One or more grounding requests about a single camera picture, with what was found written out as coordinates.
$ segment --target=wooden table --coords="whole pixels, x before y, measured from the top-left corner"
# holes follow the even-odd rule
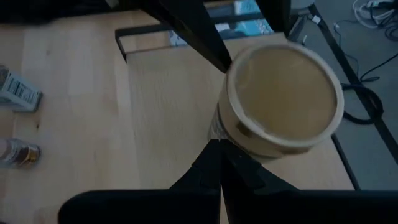
[[[31,170],[0,170],[3,221],[56,223],[59,207],[75,194],[168,188],[188,170],[207,142],[224,75],[190,47],[129,54],[128,66],[114,30],[156,22],[124,12],[0,27],[0,62],[44,93],[35,114],[0,111],[1,137],[43,151]],[[226,44],[234,55],[257,41],[285,40],[270,35]],[[169,45],[165,33],[126,42],[129,50]],[[353,189],[331,139],[264,167],[300,189]]]

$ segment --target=light wood surface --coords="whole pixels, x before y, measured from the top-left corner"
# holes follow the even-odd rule
[[[0,219],[56,223],[59,207],[75,194],[167,188],[190,167],[206,144],[223,74],[190,47],[130,54],[128,68],[114,30],[153,22],[125,12],[0,27],[0,63],[44,93],[35,114],[0,111],[2,138],[43,151],[31,170],[0,170]],[[234,55],[266,38],[232,40],[228,47]],[[169,45],[164,33],[128,40],[131,50],[152,41]],[[264,166],[301,189],[352,189],[330,140]]]

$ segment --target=gray floor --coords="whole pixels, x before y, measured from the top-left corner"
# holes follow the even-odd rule
[[[354,0],[316,0],[323,19],[332,33],[333,23],[342,19],[355,20],[351,5]],[[384,37],[383,30],[374,30],[360,24],[341,23],[343,50],[359,60],[359,74],[398,53],[398,42]],[[308,35],[306,45],[326,60],[343,83],[348,83],[335,56],[312,22],[305,24],[301,36]],[[384,104],[383,120],[394,138],[398,139],[398,58],[370,74],[381,79],[366,84],[375,91]],[[345,92],[345,107],[352,114],[366,118],[367,113],[354,92]],[[398,164],[373,125],[361,126],[343,121],[336,135],[361,189],[398,190]]]

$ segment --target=beige lid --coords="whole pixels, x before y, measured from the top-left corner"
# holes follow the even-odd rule
[[[343,92],[331,68],[297,44],[263,44],[239,54],[228,97],[245,126],[288,147],[331,135],[343,116]]]

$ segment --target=small box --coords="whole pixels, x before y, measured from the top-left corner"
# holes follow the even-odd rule
[[[18,112],[35,112],[42,92],[0,65],[0,106]]]

